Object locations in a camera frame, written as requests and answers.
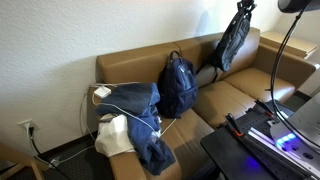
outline wall outlet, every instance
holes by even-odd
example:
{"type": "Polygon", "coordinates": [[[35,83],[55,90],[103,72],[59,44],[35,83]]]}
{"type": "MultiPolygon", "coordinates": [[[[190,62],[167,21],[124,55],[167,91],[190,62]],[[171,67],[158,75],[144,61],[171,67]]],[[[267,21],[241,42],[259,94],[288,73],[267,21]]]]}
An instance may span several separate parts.
{"type": "Polygon", "coordinates": [[[32,119],[27,119],[27,120],[18,122],[18,125],[24,130],[26,130],[25,124],[28,124],[28,123],[30,123],[30,127],[34,127],[34,131],[39,130],[39,127],[36,124],[34,124],[32,119]]]}

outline couch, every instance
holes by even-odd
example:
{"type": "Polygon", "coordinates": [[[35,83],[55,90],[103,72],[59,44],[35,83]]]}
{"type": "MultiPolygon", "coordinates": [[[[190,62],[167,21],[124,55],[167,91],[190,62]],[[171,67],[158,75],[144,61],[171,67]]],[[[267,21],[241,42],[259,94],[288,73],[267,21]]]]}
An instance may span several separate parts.
{"type": "MultiPolygon", "coordinates": [[[[171,51],[179,51],[198,69],[221,37],[222,33],[217,33],[100,55],[97,71],[104,83],[158,82],[171,51]]],[[[143,169],[135,152],[121,153],[109,158],[115,179],[192,179],[212,172],[215,164],[201,147],[200,140],[224,124],[227,113],[238,118],[254,106],[255,99],[271,99],[265,89],[270,86],[276,53],[277,49],[260,43],[260,30],[251,28],[229,71],[219,71],[214,83],[211,83],[212,68],[206,68],[197,76],[199,93],[194,107],[183,113],[162,136],[176,162],[160,176],[153,176],[143,169]]],[[[285,53],[275,84],[276,99],[285,102],[316,69],[316,64],[285,53]]],[[[162,121],[161,127],[165,129],[172,119],[162,121]]]]}

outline couch armrest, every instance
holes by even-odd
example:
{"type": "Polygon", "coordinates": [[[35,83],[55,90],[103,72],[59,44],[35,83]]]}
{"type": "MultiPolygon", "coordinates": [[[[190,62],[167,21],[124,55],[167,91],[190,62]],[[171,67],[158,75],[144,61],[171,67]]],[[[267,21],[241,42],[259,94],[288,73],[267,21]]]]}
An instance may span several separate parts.
{"type": "Polygon", "coordinates": [[[109,160],[115,179],[146,179],[136,152],[117,154],[109,160]]]}
{"type": "MultiPolygon", "coordinates": [[[[260,44],[252,67],[271,74],[278,49],[260,44]]],[[[319,68],[319,65],[300,57],[283,53],[277,77],[293,84],[298,89],[319,68]]]]}

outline white wall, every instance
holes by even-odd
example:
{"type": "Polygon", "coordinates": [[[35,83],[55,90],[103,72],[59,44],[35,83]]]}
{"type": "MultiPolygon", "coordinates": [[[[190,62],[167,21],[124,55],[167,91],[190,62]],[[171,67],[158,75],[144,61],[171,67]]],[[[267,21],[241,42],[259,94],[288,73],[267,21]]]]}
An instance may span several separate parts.
{"type": "MultiPolygon", "coordinates": [[[[97,55],[224,31],[237,1],[1,0],[0,141],[31,153],[17,126],[29,118],[40,151],[81,137],[79,106],[97,55]]],[[[271,29],[276,0],[256,3],[252,26],[271,29]]]]}
{"type": "MultiPolygon", "coordinates": [[[[273,30],[287,33],[292,22],[295,20],[295,14],[283,14],[279,19],[273,30]]],[[[320,10],[305,12],[300,19],[292,37],[301,38],[313,43],[318,44],[320,48],[320,24],[318,23],[320,19],[320,10]]],[[[318,49],[308,61],[316,62],[320,64],[320,50],[318,49]]],[[[316,93],[320,92],[320,71],[316,72],[299,90],[305,94],[314,96],[316,93]]]]}

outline desk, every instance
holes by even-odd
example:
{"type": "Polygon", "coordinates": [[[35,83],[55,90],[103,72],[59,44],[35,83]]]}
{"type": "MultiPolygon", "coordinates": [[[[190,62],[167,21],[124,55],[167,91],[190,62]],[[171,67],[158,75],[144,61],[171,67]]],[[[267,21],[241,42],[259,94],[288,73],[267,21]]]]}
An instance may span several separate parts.
{"type": "MultiPolygon", "coordinates": [[[[292,115],[293,112],[285,106],[279,105],[280,110],[287,115],[292,115]]],[[[257,116],[254,112],[248,112],[246,115],[236,120],[237,125],[243,132],[247,132],[250,127],[268,132],[268,126],[264,116],[257,116]]],[[[263,179],[297,179],[297,177],[290,173],[282,166],[279,166],[277,161],[268,159],[273,168],[280,167],[279,175],[273,173],[269,167],[261,163],[229,130],[227,126],[221,127],[215,132],[209,134],[201,140],[201,145],[207,151],[209,156],[221,169],[222,173],[232,180],[263,180],[263,179]]]]}

